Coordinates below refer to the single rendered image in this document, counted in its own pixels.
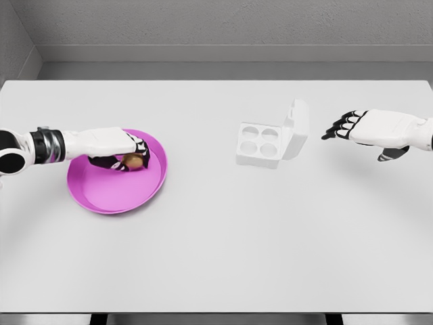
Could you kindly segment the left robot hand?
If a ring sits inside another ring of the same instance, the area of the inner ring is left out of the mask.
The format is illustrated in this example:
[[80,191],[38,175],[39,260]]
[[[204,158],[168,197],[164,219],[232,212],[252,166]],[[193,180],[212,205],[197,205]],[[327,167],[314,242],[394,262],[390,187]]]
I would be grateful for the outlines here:
[[121,160],[125,154],[140,153],[143,156],[142,168],[148,168],[150,149],[144,139],[120,127],[91,129],[83,133],[91,165],[114,171],[135,171],[139,169],[129,169],[122,164]]

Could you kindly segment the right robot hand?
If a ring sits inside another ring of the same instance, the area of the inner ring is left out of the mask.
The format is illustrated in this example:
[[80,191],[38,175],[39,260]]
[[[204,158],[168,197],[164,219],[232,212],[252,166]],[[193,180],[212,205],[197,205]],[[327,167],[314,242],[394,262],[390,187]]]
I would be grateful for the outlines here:
[[388,110],[355,110],[342,115],[325,131],[322,140],[340,138],[363,146],[382,148],[379,162],[396,160],[411,147],[424,150],[421,126],[426,118]]

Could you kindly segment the brown egg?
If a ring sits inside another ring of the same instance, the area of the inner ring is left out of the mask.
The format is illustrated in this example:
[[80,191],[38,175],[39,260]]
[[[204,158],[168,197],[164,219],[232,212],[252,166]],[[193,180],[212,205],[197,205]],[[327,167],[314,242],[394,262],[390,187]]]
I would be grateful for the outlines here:
[[143,156],[140,153],[125,154],[121,162],[129,169],[140,169],[143,167]]

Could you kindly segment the white egg box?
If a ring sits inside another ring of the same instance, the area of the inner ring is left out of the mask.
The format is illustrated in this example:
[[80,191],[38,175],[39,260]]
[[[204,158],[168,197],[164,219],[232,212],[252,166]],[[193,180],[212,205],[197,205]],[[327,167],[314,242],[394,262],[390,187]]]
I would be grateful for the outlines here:
[[240,124],[235,161],[239,165],[276,169],[281,160],[292,160],[300,154],[309,131],[309,106],[295,99],[280,126]]

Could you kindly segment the pink round plate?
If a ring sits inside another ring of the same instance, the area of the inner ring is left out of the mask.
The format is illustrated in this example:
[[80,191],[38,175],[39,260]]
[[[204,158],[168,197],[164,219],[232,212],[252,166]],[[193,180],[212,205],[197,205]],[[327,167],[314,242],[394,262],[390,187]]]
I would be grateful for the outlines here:
[[131,211],[151,200],[162,187],[168,161],[162,144],[149,133],[129,129],[150,149],[148,168],[120,172],[93,166],[86,156],[70,162],[67,185],[77,204],[95,213],[116,214]]

